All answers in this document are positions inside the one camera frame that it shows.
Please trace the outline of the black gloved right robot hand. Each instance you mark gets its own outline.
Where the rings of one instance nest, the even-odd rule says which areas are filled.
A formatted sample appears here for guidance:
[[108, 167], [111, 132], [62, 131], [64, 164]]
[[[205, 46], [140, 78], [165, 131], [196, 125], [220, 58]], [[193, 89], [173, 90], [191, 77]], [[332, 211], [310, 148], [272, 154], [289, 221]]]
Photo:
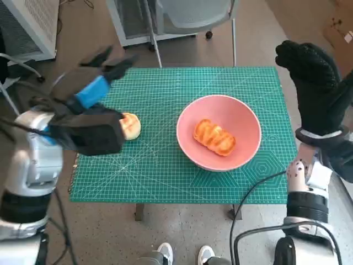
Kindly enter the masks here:
[[341, 78], [334, 60], [312, 43], [285, 40], [275, 51], [295, 84], [301, 128], [320, 136], [338, 131], [352, 102], [352, 72]]

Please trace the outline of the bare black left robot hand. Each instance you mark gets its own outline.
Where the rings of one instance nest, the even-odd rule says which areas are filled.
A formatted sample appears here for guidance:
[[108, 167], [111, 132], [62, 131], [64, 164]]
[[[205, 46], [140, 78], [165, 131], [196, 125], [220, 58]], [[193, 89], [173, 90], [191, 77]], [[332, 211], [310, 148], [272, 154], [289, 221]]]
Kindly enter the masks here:
[[101, 47], [62, 74], [51, 88], [50, 97], [79, 114], [91, 108], [108, 94], [111, 83], [124, 77], [137, 61], [135, 55], [109, 59], [111, 45]]

